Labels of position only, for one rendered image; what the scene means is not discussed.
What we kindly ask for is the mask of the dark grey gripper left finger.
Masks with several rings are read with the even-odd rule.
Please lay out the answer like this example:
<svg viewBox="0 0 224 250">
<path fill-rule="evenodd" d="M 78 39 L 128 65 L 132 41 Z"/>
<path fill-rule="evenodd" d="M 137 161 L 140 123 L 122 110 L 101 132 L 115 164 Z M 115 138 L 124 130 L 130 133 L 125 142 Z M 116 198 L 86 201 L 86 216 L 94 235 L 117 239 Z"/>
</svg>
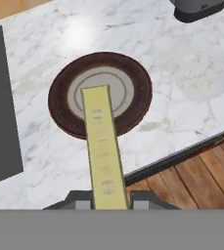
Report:
<svg viewBox="0 0 224 250">
<path fill-rule="evenodd" d="M 93 208 L 91 190 L 71 190 L 65 200 L 45 207 L 45 210 L 91 210 Z"/>
</svg>

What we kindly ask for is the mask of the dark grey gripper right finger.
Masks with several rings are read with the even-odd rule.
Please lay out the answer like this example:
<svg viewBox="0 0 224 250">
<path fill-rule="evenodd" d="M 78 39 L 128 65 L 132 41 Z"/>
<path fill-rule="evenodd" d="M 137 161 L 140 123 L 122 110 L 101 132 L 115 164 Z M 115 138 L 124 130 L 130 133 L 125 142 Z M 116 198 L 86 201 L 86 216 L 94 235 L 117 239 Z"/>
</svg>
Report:
<svg viewBox="0 0 224 250">
<path fill-rule="evenodd" d="M 160 200 L 157 195 L 150 190 L 132 190 L 130 192 L 131 210 L 159 210 L 159 209 L 174 209 L 178 207 Z"/>
</svg>

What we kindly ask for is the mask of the yellow butter stick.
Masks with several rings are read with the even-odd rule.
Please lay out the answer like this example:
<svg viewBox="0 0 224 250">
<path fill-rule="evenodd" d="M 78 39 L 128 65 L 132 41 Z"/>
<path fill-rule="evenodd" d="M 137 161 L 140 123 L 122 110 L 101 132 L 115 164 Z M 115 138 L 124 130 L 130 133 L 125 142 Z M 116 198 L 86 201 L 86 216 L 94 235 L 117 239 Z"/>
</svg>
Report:
<svg viewBox="0 0 224 250">
<path fill-rule="evenodd" d="M 81 97 L 94 208 L 127 210 L 127 192 L 113 121 L 110 86 L 83 88 Z"/>
</svg>

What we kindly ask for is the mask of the brown rimmed grey plate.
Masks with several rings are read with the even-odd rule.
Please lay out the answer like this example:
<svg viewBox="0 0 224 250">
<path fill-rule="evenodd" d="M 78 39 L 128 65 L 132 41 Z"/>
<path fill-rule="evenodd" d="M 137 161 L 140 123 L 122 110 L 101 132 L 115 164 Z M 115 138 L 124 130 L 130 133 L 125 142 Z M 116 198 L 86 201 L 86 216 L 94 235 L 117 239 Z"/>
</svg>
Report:
<svg viewBox="0 0 224 250">
<path fill-rule="evenodd" d="M 54 122 L 66 133 L 120 136 L 137 126 L 153 97 L 149 73 L 137 61 L 118 53 L 83 56 L 63 68 L 48 94 Z"/>
</svg>

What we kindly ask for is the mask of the dark grey appliance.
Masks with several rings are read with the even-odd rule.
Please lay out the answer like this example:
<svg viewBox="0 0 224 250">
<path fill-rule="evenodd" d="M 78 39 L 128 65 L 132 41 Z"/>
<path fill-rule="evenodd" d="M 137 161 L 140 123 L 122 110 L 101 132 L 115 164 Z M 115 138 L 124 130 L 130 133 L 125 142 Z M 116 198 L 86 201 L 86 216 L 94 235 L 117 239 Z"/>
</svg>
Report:
<svg viewBox="0 0 224 250">
<path fill-rule="evenodd" d="M 180 22 L 202 20 L 224 9 L 224 0 L 169 0 L 174 6 L 174 17 Z"/>
</svg>

